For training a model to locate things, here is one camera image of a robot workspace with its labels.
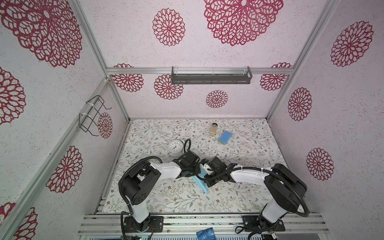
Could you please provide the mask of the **light blue paper sheet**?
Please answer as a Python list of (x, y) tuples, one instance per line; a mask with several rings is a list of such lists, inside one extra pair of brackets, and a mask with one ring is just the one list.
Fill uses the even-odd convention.
[(205, 175), (207, 175), (208, 173), (206, 172), (206, 170), (203, 168), (203, 167), (200, 167), (200, 173), (197, 175), (197, 176), (193, 176), (193, 180), (196, 182), (196, 184), (202, 189), (202, 191), (207, 194), (208, 193), (208, 186), (207, 184), (200, 180), (200, 178), (205, 178)]

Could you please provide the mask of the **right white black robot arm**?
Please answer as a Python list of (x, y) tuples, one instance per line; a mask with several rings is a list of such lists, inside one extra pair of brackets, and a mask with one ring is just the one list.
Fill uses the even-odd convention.
[(271, 169), (244, 167), (235, 163), (226, 165), (214, 157), (198, 163), (195, 173), (208, 187), (220, 181), (265, 186), (273, 199), (261, 211), (260, 222), (274, 224), (288, 213), (309, 216), (310, 210), (304, 201), (306, 184), (282, 164), (275, 164)]

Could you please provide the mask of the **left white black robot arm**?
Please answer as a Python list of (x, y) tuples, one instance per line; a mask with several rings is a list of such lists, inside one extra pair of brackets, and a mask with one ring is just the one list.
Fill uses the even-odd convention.
[(188, 151), (169, 163), (149, 156), (133, 164), (119, 180), (118, 187), (134, 221), (141, 224), (149, 218), (146, 199), (157, 182), (193, 177), (199, 160), (194, 152)]

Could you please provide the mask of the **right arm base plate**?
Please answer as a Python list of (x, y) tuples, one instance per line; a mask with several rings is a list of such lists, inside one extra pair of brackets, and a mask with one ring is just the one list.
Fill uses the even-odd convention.
[(282, 220), (271, 223), (263, 217), (259, 217), (259, 215), (242, 216), (242, 221), (247, 232), (254, 232), (256, 230), (284, 232), (286, 230)]

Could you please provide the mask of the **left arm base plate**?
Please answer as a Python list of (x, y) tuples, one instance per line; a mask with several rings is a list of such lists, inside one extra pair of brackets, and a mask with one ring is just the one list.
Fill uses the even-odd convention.
[(164, 227), (163, 216), (149, 216), (142, 223), (137, 223), (132, 216), (121, 217), (124, 233), (161, 233)]

